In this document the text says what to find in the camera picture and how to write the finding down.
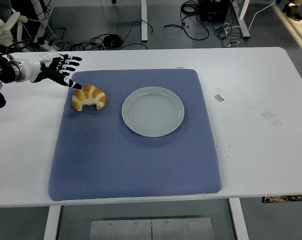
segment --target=sticker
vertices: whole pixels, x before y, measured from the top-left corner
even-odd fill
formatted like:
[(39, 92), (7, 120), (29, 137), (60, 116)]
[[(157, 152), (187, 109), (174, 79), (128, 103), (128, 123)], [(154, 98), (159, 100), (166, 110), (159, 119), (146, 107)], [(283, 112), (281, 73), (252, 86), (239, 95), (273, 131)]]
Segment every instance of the sticker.
[(217, 99), (217, 101), (219, 101), (219, 102), (224, 101), (224, 99), (223, 99), (219, 94), (215, 95), (214, 97), (215, 97), (215, 98)]
[(278, 117), (274, 113), (272, 113), (268, 110), (263, 112), (262, 116), (265, 117), (268, 121), (270, 121), (277, 128), (281, 127), (284, 124), (278, 119)]

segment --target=blue placemat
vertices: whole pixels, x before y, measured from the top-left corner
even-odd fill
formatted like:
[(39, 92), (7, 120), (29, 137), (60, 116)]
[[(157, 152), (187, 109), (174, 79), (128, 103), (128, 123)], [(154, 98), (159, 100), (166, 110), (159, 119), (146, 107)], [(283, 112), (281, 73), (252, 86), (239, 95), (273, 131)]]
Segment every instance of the blue placemat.
[[(69, 89), (51, 167), (52, 200), (175, 196), (221, 189), (218, 159), (197, 74), (191, 69), (100, 70), (72, 79), (105, 91), (101, 110), (71, 106)], [(185, 116), (172, 133), (143, 137), (124, 123), (121, 108), (133, 91), (157, 86), (182, 100)]]

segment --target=gray floor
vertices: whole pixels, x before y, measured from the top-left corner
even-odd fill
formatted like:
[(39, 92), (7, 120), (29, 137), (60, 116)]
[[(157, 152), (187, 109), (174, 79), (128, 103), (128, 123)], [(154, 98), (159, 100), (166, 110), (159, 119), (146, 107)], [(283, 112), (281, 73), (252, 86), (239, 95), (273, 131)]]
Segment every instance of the gray floor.
[[(101, 34), (117, 34), (125, 38), (133, 21), (140, 19), (140, 0), (118, 0), (112, 5), (111, 0), (53, 0), (52, 27), (66, 27), (64, 41), (79, 43)], [(212, 23), (204, 25), (210, 36), (203, 41), (194, 41), (178, 29), (163, 28), (167, 24), (179, 24), (181, 0), (148, 0), (148, 22), (154, 28), (145, 45), (149, 49), (191, 49), (221, 48), (221, 41), (213, 34)], [(249, 25), (254, 14), (269, 5), (271, 1), (251, 0), (245, 21)], [(281, 9), (285, 2), (276, 4), (257, 14), (250, 29), (248, 41), (238, 40), (234, 48), (250, 47), (282, 47), (287, 51), (295, 67), (302, 77), (302, 23), (289, 21)], [(230, 11), (226, 21), (232, 22)], [(196, 38), (204, 38), (207, 32), (194, 18), (188, 19), (191, 26), (188, 33)], [(124, 45), (140, 43), (140, 25), (136, 23)], [(123, 49), (144, 49), (141, 45), (131, 45)], [(230, 62), (236, 68), (236, 62)], [(250, 239), (300, 239), (302, 240), (302, 202), (261, 204), (260, 198), (242, 199), (243, 212)], [(59, 226), (59, 239), (88, 240), (91, 220), (131, 219), (135, 217), (212, 217), (213, 223), (224, 228), (214, 228), (216, 239), (234, 239), (231, 230), (229, 211), (221, 211), (226, 202), (197, 201), (131, 203), (114, 205), (69, 206), (62, 209)], [(1, 239), (43, 239), (48, 208), (0, 208), (0, 240)]]

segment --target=croissant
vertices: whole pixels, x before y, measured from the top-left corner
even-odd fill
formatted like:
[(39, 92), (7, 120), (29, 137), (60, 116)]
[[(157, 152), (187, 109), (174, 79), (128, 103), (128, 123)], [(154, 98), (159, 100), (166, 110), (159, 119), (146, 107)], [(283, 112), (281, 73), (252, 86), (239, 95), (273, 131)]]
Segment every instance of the croissant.
[(75, 110), (82, 111), (84, 105), (96, 105), (96, 109), (101, 109), (106, 103), (106, 96), (103, 90), (87, 84), (82, 89), (77, 90), (72, 96), (72, 106)]

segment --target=person's foot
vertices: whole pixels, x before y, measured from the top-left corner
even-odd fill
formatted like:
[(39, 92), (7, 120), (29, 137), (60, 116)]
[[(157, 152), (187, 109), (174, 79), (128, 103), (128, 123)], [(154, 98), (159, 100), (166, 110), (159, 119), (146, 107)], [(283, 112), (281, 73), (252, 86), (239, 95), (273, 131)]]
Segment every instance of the person's foot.
[(299, 7), (294, 5), (294, 6), (289, 6), (289, 3), (285, 5), (283, 8), (282, 12), (291, 20), (295, 22), (302, 22), (302, 16), (299, 13)]

